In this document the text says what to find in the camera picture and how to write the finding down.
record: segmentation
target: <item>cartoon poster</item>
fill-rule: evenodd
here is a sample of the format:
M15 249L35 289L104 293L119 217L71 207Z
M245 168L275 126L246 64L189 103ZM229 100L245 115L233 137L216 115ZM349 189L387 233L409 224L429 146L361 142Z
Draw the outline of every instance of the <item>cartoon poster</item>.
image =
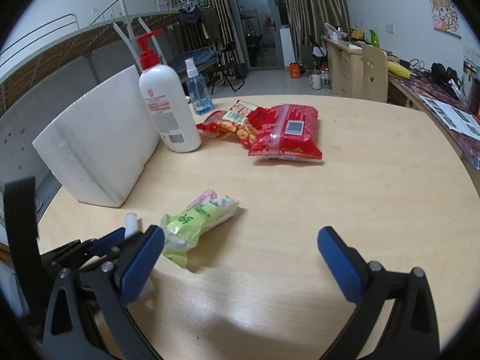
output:
M433 28L460 36L458 9L451 0L430 0Z

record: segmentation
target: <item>water bottle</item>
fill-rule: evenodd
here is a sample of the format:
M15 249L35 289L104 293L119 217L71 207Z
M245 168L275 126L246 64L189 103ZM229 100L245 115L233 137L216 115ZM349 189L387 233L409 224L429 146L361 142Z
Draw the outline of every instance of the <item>water bottle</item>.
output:
M198 73L195 62L192 58L186 59L187 66L187 88L193 104L193 110L197 115L205 115L213 111L212 98L208 94L205 78Z

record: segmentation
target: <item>spray bottle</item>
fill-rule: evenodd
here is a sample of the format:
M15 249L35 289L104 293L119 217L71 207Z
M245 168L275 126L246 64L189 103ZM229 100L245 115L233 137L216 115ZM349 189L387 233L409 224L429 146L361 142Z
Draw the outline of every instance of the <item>spray bottle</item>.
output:
M205 78L198 73L193 58L186 59L187 67L187 88L193 105L193 110L197 115L205 115L214 109L212 98L208 94L208 87Z
M191 152L200 146L201 139L180 78L148 48L148 38L161 32L152 31L136 38L142 50L143 70L138 86L165 145L174 152Z

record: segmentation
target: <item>table surface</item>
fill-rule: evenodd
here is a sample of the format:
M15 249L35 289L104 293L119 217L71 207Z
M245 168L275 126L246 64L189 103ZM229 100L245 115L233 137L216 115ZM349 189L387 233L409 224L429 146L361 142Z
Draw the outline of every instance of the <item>table surface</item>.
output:
M145 230L212 188L240 200L237 216L202 236L190 271L160 257L153 297L129 305L166 360L320 358L354 310L317 250L325 225L366 261L426 271L444 345L480 290L480 202L435 124L423 112L341 97L220 99L217 108L238 99L316 107L324 164L258 162L227 140L205 139L189 154L159 144L119 209L78 203L62 188L39 224L40 250L99 238L128 212Z
M450 130L445 124L445 122L423 103L419 96L423 95L432 97L434 99L440 100L441 102L447 103L452 107L461 109L462 111L468 113L470 113L470 111L462 109L462 106L458 100L453 98L438 85L430 82L423 76L411 76L410 79L403 79L396 74L389 73L388 77L389 81L397 88L399 88L407 96L407 98L413 100L415 102L415 105L417 105L419 109L421 109L423 112L428 113L430 117L436 119L437 125L452 138L454 144L458 145L458 147L463 152L472 167L479 170L480 141L467 135Z

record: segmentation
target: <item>door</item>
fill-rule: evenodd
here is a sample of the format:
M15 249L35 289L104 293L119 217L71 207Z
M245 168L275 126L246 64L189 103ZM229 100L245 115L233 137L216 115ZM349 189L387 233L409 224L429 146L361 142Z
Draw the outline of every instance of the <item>door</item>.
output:
M249 69L283 68L280 20L275 0L233 0L231 3Z

